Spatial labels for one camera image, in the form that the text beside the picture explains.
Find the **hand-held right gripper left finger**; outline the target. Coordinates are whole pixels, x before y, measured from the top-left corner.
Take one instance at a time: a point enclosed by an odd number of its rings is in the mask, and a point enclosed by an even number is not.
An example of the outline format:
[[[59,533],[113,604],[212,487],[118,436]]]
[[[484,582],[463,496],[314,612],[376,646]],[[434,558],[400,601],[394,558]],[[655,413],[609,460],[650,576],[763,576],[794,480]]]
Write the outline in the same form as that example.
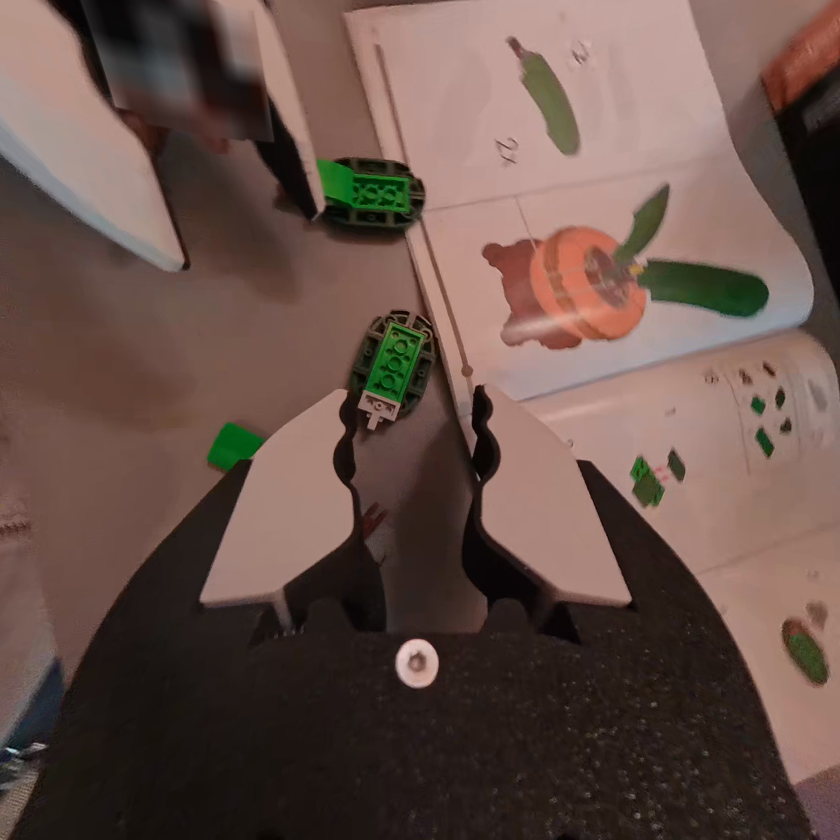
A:
[[[321,599],[362,632],[386,627],[382,574],[354,486],[357,409],[344,388],[291,419],[247,463],[204,583],[205,607],[273,606],[294,631]]]

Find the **blue jeans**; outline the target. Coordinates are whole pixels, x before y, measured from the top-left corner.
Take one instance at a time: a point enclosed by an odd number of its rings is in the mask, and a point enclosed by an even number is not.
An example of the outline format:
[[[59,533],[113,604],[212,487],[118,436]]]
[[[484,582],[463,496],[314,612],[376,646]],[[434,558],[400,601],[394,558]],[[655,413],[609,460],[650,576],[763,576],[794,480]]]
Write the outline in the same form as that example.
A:
[[[12,751],[22,752],[51,744],[65,693],[63,664],[55,658],[14,727],[2,740],[3,762],[11,758]]]

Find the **green leaf brick assembly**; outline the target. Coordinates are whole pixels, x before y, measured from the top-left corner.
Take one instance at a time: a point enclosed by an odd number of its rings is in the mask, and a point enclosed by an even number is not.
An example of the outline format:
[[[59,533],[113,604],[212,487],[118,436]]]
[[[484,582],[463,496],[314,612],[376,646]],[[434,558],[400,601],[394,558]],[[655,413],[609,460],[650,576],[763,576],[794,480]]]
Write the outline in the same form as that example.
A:
[[[408,310],[373,319],[350,368],[348,387],[374,432],[415,413],[438,358],[433,324]]]
[[[323,220],[351,232],[400,234],[423,215],[423,182],[399,161],[369,157],[318,159]]]

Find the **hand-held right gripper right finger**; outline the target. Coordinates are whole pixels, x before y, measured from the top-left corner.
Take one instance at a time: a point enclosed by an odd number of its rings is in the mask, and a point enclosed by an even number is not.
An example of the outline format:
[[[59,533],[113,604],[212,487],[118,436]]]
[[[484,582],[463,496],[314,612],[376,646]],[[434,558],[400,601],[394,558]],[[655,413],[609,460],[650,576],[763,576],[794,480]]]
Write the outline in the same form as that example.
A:
[[[462,565],[487,615],[562,632],[568,605],[624,609],[628,589],[572,449],[492,385],[474,390]]]

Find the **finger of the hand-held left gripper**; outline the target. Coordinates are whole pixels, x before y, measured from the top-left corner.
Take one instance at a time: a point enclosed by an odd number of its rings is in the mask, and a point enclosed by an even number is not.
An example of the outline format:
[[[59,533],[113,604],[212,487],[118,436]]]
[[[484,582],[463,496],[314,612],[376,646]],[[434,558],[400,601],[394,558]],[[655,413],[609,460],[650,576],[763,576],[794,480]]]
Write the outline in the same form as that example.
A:
[[[153,158],[47,2],[1,3],[1,152],[115,244],[164,271],[189,267]]]
[[[325,209],[326,199],[306,113],[270,2],[255,2],[255,23],[272,132],[271,140],[256,141],[255,147],[278,183],[280,201],[313,221]]]

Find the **grey zip hoodie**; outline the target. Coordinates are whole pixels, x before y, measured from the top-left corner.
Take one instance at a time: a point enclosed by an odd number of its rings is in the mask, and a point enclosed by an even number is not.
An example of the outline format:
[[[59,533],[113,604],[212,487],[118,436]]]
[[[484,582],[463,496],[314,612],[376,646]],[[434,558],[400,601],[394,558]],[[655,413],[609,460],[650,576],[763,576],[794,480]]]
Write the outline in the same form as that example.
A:
[[[11,679],[55,653],[25,494],[9,474],[1,492],[1,664]]]

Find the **small green slope brick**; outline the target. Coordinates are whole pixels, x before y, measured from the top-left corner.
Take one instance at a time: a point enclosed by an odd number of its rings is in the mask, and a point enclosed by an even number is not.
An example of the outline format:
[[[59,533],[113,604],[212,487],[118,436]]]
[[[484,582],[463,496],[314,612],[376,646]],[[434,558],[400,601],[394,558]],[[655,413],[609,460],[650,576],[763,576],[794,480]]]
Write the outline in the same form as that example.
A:
[[[266,439],[236,423],[225,423],[206,455],[207,464],[228,473],[241,460],[251,460]]]

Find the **grey desk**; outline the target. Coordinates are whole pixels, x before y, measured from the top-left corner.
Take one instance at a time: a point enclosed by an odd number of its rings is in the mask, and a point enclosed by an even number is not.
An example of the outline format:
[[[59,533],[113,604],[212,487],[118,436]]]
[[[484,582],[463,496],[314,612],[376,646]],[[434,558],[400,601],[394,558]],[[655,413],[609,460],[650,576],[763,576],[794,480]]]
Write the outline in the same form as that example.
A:
[[[318,159],[382,152],[355,66],[281,39]],[[2,190],[2,392],[71,675],[15,838],[815,838],[752,672],[691,569],[577,461],[632,604],[562,632],[487,615],[464,571],[475,471],[407,233],[284,205],[255,141],[153,158],[188,268],[33,184]],[[353,438],[386,627],[321,599],[200,595],[250,460],[346,389],[374,318],[434,326],[412,415]]]

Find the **instruction booklet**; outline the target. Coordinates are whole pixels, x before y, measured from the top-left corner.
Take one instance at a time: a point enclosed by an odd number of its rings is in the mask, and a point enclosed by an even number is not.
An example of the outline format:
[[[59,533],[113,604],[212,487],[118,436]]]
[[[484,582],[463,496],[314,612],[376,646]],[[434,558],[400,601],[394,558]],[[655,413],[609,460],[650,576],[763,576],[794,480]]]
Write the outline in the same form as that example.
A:
[[[469,448],[492,385],[667,542],[793,784],[838,772],[838,377],[795,240],[733,147],[688,2],[347,13]]]

